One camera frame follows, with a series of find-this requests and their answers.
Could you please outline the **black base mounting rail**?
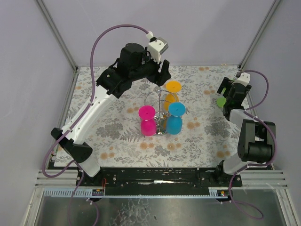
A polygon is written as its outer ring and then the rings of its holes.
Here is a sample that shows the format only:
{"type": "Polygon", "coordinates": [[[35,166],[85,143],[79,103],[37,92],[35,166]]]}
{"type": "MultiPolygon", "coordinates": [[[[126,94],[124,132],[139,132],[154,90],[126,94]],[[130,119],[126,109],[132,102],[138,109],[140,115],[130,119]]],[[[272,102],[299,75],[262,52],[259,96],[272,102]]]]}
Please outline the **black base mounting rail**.
{"type": "Polygon", "coordinates": [[[221,167],[102,167],[95,176],[84,176],[80,186],[102,189],[109,196],[191,196],[209,195],[210,188],[241,187],[242,180],[221,167]]]}

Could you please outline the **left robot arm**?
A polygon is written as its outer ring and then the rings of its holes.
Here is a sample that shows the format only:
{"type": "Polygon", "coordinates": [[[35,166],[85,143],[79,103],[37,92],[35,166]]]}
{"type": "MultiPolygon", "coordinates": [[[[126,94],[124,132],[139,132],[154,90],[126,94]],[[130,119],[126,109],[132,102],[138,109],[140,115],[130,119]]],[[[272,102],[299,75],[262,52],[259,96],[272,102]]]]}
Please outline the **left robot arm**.
{"type": "Polygon", "coordinates": [[[52,129],[51,136],[89,177],[94,177],[100,170],[92,156],[92,147],[85,142],[90,128],[111,103],[132,87],[134,81],[146,78],[162,86],[171,78],[169,62],[161,62],[161,55],[167,49],[168,43],[161,39],[146,47],[137,43],[126,44],[116,61],[96,80],[90,99],[77,114],[61,129],[52,129]]]}

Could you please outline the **chrome wine glass rack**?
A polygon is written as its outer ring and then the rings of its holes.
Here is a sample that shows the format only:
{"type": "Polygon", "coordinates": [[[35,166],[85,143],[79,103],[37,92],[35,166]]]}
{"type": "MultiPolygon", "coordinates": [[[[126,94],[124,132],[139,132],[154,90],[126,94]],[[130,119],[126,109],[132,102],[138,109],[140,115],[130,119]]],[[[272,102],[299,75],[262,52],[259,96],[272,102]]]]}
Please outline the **chrome wine glass rack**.
{"type": "Polygon", "coordinates": [[[154,90],[148,88],[148,91],[148,93],[142,92],[145,95],[143,103],[155,109],[156,132],[154,136],[160,137],[167,134],[166,123],[171,116],[168,110],[169,105],[173,102],[178,102],[179,98],[175,93],[161,87],[156,87],[154,90]]]}

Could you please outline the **orange plastic wine glass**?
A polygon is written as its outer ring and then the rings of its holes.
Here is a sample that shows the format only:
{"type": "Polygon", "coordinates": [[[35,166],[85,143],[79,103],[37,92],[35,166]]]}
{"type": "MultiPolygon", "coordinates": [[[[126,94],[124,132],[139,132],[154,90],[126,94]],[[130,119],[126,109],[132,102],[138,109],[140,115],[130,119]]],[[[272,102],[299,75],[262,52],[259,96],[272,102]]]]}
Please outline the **orange plastic wine glass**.
{"type": "Polygon", "coordinates": [[[166,90],[168,91],[168,94],[166,95],[165,101],[163,103],[163,107],[166,111],[168,111],[171,103],[179,101],[177,93],[181,89],[182,89],[182,86],[178,81],[169,81],[166,84],[166,90]]]}

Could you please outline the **green plastic wine glass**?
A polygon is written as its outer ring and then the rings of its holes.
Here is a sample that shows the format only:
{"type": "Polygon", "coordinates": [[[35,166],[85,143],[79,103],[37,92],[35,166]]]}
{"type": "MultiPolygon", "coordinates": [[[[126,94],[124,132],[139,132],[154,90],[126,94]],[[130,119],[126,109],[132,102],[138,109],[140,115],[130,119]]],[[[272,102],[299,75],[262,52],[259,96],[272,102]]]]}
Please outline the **green plastic wine glass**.
{"type": "Polygon", "coordinates": [[[219,97],[217,99],[217,101],[216,101],[217,105],[220,108],[223,108],[225,105],[227,105],[227,106],[235,106],[236,101],[234,99],[234,96],[235,96],[234,92],[235,92],[235,89],[231,85],[231,97],[232,97],[232,99],[230,101],[226,101],[225,97],[221,95],[221,97],[219,97]]]}

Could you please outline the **floral patterned table mat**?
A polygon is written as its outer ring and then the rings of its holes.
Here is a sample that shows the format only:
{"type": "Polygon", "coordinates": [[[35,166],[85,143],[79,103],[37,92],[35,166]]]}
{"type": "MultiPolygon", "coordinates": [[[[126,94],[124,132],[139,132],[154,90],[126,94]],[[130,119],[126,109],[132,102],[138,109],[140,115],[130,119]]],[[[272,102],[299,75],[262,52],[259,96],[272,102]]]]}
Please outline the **floral patterned table mat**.
{"type": "Polygon", "coordinates": [[[146,79],[134,82],[88,132],[93,156],[102,167],[215,167],[237,151],[239,127],[216,103],[223,78],[237,72],[231,65],[170,67],[187,110],[179,134],[159,137],[142,135],[138,115],[143,105],[157,107],[157,87],[146,79]]]}

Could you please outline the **blue plastic wine glass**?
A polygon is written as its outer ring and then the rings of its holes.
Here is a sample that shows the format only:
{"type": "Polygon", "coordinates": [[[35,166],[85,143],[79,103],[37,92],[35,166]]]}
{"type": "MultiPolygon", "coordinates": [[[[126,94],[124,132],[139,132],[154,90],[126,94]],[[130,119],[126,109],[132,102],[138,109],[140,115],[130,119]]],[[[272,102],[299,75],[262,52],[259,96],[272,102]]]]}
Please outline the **blue plastic wine glass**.
{"type": "Polygon", "coordinates": [[[169,105],[170,116],[166,122],[166,130],[169,134],[176,135],[182,130],[182,116],[186,112],[185,105],[181,102],[173,102],[169,105]]]}

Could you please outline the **left aluminium frame post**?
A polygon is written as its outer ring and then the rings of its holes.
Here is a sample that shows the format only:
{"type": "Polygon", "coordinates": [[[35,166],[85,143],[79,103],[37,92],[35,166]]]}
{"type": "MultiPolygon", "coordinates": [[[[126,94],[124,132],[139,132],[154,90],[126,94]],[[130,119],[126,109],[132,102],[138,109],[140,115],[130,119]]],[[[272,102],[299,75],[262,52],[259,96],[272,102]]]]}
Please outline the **left aluminium frame post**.
{"type": "Polygon", "coordinates": [[[54,20],[51,16],[49,10],[48,10],[45,2],[43,0],[35,0],[34,2],[36,3],[37,7],[39,8],[39,10],[40,10],[42,16],[44,17],[47,25],[49,26],[49,28],[50,28],[57,44],[59,45],[63,55],[65,56],[68,64],[70,65],[72,70],[77,71],[78,66],[77,66],[75,60],[73,59],[70,51],[68,50],[68,48],[67,48],[67,46],[66,46],[59,30],[58,30],[58,28],[57,28],[57,26],[56,26],[56,24],[55,24],[55,22],[54,22],[54,20]]]}

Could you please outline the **pink plastic wine glass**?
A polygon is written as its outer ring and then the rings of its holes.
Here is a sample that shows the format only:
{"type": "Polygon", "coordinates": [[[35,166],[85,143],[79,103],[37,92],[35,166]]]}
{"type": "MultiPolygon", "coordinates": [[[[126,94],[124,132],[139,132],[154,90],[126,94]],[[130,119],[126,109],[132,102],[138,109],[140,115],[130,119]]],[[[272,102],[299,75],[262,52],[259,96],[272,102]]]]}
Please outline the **pink plastic wine glass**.
{"type": "Polygon", "coordinates": [[[156,133],[156,122],[154,116],[156,110],[150,106],[145,105],[139,109],[139,117],[141,118],[141,132],[145,136],[153,136],[156,133]]]}

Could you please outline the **aluminium frame post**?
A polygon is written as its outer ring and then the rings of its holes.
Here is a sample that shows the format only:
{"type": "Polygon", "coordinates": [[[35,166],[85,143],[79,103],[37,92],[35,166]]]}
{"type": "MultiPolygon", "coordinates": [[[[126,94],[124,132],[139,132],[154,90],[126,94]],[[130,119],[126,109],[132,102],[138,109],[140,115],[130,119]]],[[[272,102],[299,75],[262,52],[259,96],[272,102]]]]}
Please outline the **aluminium frame post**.
{"type": "Polygon", "coordinates": [[[238,65],[238,68],[240,70],[243,70],[245,65],[247,64],[249,58],[251,57],[253,51],[255,50],[256,46],[259,44],[259,41],[261,40],[261,37],[265,33],[265,30],[267,29],[270,21],[272,20],[273,16],[275,15],[276,11],[278,10],[280,4],[282,3],[282,0],[274,0],[272,2],[271,7],[269,8],[265,18],[263,19],[258,31],[256,32],[255,37],[253,38],[249,48],[247,49],[247,52],[245,53],[244,57],[242,58],[241,62],[238,65]]]}
{"type": "Polygon", "coordinates": [[[77,66],[75,60],[73,59],[70,51],[68,50],[68,48],[67,48],[67,46],[66,46],[59,30],[58,30],[58,28],[57,28],[57,26],[56,26],[56,24],[55,24],[55,22],[54,22],[54,20],[51,16],[49,10],[48,10],[45,2],[43,0],[35,0],[34,2],[36,3],[37,7],[39,8],[39,10],[40,10],[42,16],[44,17],[47,25],[49,26],[49,28],[50,28],[57,44],[59,45],[63,55],[65,56],[68,64],[70,65],[72,70],[77,71],[78,66],[77,66]]]}

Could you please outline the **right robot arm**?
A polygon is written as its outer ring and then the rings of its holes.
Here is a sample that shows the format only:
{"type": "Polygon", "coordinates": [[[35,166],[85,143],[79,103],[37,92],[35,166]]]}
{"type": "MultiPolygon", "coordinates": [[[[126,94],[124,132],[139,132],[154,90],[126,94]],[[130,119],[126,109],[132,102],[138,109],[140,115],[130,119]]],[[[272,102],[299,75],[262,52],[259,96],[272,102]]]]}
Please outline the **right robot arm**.
{"type": "Polygon", "coordinates": [[[217,179],[238,173],[241,168],[262,166],[270,162],[275,153],[276,125],[260,121],[242,106],[251,89],[250,75],[243,73],[236,80],[223,78],[217,93],[225,98],[223,116],[240,128],[237,153],[221,161],[214,170],[217,179]]]}

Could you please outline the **right aluminium frame post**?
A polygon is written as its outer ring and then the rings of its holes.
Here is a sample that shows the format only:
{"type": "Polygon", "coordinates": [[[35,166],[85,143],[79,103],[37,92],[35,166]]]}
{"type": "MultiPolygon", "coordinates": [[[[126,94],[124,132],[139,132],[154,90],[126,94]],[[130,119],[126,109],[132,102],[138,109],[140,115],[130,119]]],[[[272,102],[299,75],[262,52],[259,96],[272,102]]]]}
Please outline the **right aluminium frame post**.
{"type": "Polygon", "coordinates": [[[263,19],[258,31],[256,32],[255,37],[253,38],[249,48],[247,49],[247,52],[245,53],[244,57],[242,58],[241,62],[238,65],[238,68],[240,70],[243,70],[245,65],[247,64],[249,58],[251,57],[253,51],[255,50],[256,46],[259,44],[259,41],[261,40],[261,37],[265,33],[265,30],[267,29],[270,21],[272,20],[273,16],[275,15],[276,11],[278,10],[280,4],[282,3],[282,0],[274,0],[272,2],[271,7],[269,8],[265,18],[263,19]]]}

